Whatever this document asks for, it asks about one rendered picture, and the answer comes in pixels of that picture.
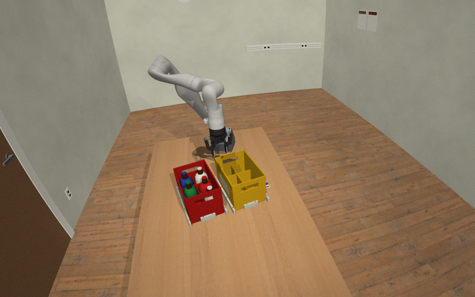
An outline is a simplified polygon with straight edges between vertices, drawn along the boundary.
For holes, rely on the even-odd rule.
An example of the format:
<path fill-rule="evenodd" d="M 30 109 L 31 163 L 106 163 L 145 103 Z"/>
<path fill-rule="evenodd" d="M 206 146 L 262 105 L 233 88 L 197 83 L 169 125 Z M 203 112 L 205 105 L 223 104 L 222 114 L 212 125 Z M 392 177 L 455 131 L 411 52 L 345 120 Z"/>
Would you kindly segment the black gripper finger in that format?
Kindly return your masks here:
<path fill-rule="evenodd" d="M 228 137 L 228 142 L 226 142 L 226 140 L 223 137 L 221 137 L 223 143 L 225 144 L 224 147 L 225 147 L 226 153 L 228 153 L 228 146 L 232 144 L 233 134 L 231 132 L 228 132 L 227 137 Z"/>
<path fill-rule="evenodd" d="M 209 151 L 211 150 L 212 155 L 213 155 L 214 157 L 216 157 L 216 155 L 215 155 L 215 150 L 214 150 L 214 149 L 215 149 L 216 144 L 217 144 L 217 142 L 218 142 L 218 138 L 216 138 L 214 142 L 211 142 L 211 147 L 209 146 L 210 137 L 209 137 L 209 138 L 204 138 L 204 141 L 205 141 L 205 144 L 206 144 L 206 146 L 207 146 L 207 149 L 208 149 Z"/>

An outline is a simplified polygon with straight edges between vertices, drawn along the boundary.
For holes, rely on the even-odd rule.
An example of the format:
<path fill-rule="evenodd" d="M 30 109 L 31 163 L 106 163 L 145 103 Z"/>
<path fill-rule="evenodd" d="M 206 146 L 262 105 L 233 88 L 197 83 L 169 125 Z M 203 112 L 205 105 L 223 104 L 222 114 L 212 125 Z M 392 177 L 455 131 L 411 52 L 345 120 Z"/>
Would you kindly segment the red crate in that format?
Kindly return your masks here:
<path fill-rule="evenodd" d="M 184 188 L 181 188 L 180 185 L 182 171 L 193 167 L 202 167 L 203 171 L 207 174 L 209 181 L 213 185 L 213 190 L 200 194 L 200 184 L 196 184 L 195 182 L 195 175 L 197 171 L 195 170 L 192 172 L 188 172 L 187 176 L 192 178 L 194 184 L 193 186 L 197 189 L 198 195 L 185 199 L 183 195 Z M 177 171 L 175 171 L 174 175 L 177 180 L 179 191 L 182 194 L 181 196 L 184 202 L 186 203 L 186 211 L 192 224 L 199 222 L 200 218 L 205 215 L 213 213 L 219 215 L 225 213 L 223 206 L 222 189 L 206 163 L 186 164 L 185 166 L 180 167 Z M 210 196 L 213 196 L 213 199 L 205 201 L 205 198 Z"/>

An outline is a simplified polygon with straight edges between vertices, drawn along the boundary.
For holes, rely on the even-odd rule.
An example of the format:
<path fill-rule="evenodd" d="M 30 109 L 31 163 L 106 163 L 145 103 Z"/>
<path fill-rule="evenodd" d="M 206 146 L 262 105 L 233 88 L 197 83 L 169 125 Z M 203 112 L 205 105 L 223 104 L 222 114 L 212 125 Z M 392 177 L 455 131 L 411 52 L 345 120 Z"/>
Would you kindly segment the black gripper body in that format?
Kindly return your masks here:
<path fill-rule="evenodd" d="M 210 140 L 211 141 L 215 141 L 216 138 L 218 138 L 218 142 L 217 144 L 219 143 L 222 143 L 222 139 L 221 137 L 223 137 L 224 139 L 226 139 L 227 137 L 227 133 L 226 133 L 226 127 L 223 127 L 222 129 L 219 129 L 219 130 L 212 130 L 209 128 L 209 132 L 210 132 Z"/>

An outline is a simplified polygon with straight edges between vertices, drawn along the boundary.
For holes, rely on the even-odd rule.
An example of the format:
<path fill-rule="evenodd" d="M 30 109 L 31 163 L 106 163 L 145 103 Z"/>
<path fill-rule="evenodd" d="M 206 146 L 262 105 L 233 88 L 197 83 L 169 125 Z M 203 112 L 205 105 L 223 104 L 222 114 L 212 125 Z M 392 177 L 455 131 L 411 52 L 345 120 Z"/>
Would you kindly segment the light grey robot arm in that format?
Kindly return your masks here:
<path fill-rule="evenodd" d="M 155 80 L 174 84 L 178 96 L 198 113 L 205 124 L 209 124 L 210 129 L 219 130 L 226 126 L 222 104 L 216 100 L 224 92 L 222 83 L 191 73 L 180 73 L 164 56 L 154 60 L 148 74 Z M 202 92 L 205 106 L 199 92 Z"/>

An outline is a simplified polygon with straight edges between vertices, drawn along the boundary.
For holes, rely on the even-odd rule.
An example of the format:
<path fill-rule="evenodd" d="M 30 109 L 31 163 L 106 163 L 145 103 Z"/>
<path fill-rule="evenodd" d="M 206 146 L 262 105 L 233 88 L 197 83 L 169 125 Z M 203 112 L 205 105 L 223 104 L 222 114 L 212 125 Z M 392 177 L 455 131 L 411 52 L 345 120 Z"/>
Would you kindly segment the white bottle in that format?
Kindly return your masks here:
<path fill-rule="evenodd" d="M 206 177 L 207 177 L 207 180 L 209 180 L 207 174 L 206 174 L 205 172 L 203 172 L 202 167 L 198 167 L 198 168 L 197 168 L 197 171 L 198 171 L 198 172 L 197 172 L 196 175 L 195 175 L 195 182 L 196 182 L 196 184 L 200 184 L 200 182 L 202 182 L 202 177 L 203 177 L 203 176 L 206 176 Z"/>

